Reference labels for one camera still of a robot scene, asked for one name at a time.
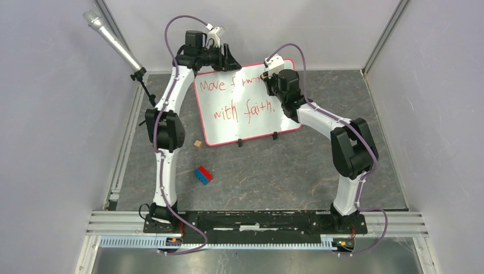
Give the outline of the pink framed whiteboard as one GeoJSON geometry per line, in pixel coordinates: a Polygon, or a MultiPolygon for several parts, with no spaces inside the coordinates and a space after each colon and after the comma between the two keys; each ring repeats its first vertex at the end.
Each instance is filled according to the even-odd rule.
{"type": "Polygon", "coordinates": [[[219,146],[273,133],[295,131],[301,125],[287,118],[275,96],[267,94],[256,63],[232,72],[203,72],[193,82],[205,143],[219,146]]]}

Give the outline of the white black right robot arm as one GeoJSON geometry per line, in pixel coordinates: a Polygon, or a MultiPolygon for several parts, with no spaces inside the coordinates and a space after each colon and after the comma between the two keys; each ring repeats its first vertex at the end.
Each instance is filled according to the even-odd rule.
{"type": "Polygon", "coordinates": [[[378,151],[367,121],[335,115],[309,99],[300,88],[299,73],[283,69],[261,75],[267,93],[281,103],[284,115],[326,136],[331,143],[333,165],[339,173],[336,197],[330,206],[329,224],[337,233],[356,222],[357,204],[365,175],[378,161],[378,151]]]}

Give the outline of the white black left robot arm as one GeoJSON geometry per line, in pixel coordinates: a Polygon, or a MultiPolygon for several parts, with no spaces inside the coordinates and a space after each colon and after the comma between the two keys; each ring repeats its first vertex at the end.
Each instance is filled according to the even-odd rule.
{"type": "Polygon", "coordinates": [[[147,220],[157,222],[164,232],[175,231],[180,221],[176,214],[175,171],[186,137],[179,111],[188,88],[202,67],[223,72],[241,69],[228,44],[220,42],[223,32],[222,27],[214,27],[207,33],[186,32],[184,45],[172,61],[170,81],[162,98],[145,113],[156,156],[156,190],[147,220]]]}

